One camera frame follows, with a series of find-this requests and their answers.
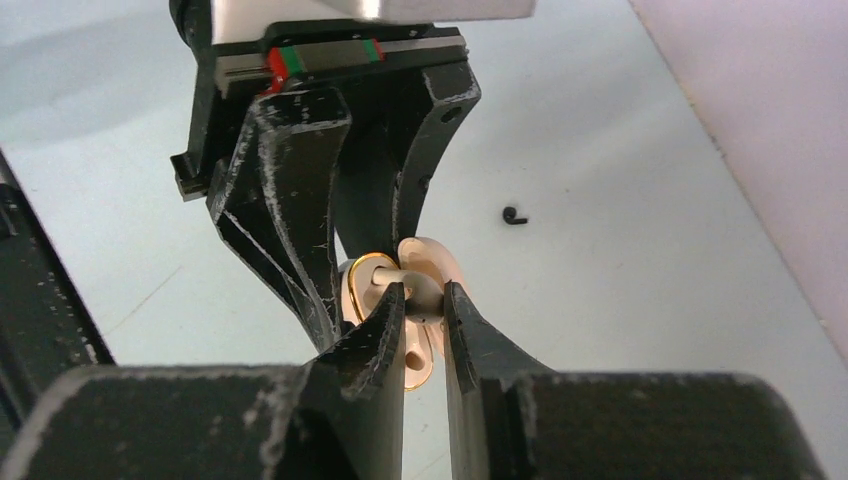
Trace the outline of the white earbud charging case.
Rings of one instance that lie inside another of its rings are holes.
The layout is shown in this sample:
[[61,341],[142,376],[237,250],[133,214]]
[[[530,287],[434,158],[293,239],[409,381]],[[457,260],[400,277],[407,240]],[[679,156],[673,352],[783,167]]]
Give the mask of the white earbud charging case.
[[[414,270],[424,273],[446,286],[457,283],[465,286],[463,273],[452,253],[440,242],[428,237],[409,237],[400,242],[394,258],[373,252],[348,260],[340,267],[342,319],[356,326],[372,316],[388,286],[372,284],[372,274],[378,267]],[[434,369],[434,354],[444,353],[444,319],[435,325],[413,323],[405,317],[403,346],[407,391],[425,384]]]

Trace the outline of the white earbud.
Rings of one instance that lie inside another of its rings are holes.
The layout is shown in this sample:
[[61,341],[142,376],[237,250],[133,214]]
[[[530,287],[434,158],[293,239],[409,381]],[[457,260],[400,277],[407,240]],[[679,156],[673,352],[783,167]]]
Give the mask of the white earbud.
[[421,325],[435,325],[444,317],[444,285],[414,270],[378,267],[372,284],[383,287],[400,283],[405,298],[405,317]]

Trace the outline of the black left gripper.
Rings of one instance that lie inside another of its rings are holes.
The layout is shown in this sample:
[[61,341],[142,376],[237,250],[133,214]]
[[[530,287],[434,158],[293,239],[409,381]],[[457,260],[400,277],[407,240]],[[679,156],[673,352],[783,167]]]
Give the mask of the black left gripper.
[[[199,199],[210,187],[221,240],[324,351],[343,335],[331,209],[338,157],[334,221],[345,253],[396,256],[481,98],[461,61],[465,38],[456,27],[337,19],[276,21],[255,39],[223,42],[213,38],[212,2],[172,1],[169,11],[197,63],[187,147],[171,158],[180,195]],[[304,90],[410,69],[354,108],[347,140],[340,92]]]

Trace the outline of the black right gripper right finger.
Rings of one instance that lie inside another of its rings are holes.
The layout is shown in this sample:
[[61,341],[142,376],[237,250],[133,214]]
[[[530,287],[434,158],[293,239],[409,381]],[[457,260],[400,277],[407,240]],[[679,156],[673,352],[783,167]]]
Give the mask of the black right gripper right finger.
[[445,362],[457,479],[821,479],[784,399],[717,372],[563,372],[447,284]]

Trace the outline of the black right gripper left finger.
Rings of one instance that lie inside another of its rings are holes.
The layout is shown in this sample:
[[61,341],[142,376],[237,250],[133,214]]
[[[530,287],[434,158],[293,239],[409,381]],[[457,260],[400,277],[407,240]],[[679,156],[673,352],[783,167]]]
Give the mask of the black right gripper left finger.
[[87,367],[41,396],[5,479],[397,479],[404,295],[304,365]]

